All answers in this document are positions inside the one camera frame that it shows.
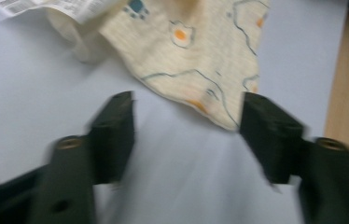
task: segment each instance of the white table surface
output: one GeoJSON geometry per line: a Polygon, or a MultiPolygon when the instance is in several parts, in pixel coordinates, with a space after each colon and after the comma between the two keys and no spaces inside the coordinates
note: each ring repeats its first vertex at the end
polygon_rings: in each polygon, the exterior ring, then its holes
{"type": "MultiPolygon", "coordinates": [[[[259,93],[321,136],[347,1],[271,2],[259,93]]],[[[100,223],[302,223],[296,188],[268,186],[239,134],[154,94],[114,52],[78,62],[38,10],[0,14],[0,183],[47,162],[120,91],[134,91],[137,142],[122,187],[96,188],[100,223]]]]}

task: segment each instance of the cream fabric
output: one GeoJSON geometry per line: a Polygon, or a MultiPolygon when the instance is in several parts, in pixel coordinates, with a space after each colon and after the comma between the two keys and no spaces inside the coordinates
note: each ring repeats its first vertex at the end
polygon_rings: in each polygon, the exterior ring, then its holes
{"type": "Polygon", "coordinates": [[[237,130],[243,92],[258,90],[256,51],[268,8],[269,0],[131,0],[90,24],[52,11],[49,18],[81,61],[96,60],[87,37],[100,33],[154,92],[237,130]]]}

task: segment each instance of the cloth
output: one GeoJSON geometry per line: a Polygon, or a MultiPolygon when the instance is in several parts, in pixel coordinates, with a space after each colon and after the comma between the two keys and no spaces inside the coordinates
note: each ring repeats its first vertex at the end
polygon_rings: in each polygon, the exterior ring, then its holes
{"type": "Polygon", "coordinates": [[[243,92],[258,90],[257,48],[268,0],[118,1],[80,25],[50,10],[52,25],[83,62],[101,35],[133,75],[157,94],[237,130],[243,92]]]}

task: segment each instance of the patterned fabric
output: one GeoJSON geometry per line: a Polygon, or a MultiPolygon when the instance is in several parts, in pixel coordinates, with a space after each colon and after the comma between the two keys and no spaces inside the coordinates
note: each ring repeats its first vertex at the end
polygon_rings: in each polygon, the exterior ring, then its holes
{"type": "MultiPolygon", "coordinates": [[[[256,51],[268,9],[269,0],[120,1],[98,28],[150,89],[235,131],[243,92],[258,91],[256,51]]],[[[49,18],[66,33],[60,17],[49,18]]],[[[78,35],[82,26],[66,29],[78,35]]],[[[88,51],[82,37],[73,39],[88,51]]],[[[83,52],[76,50],[87,61],[83,52]]]]}

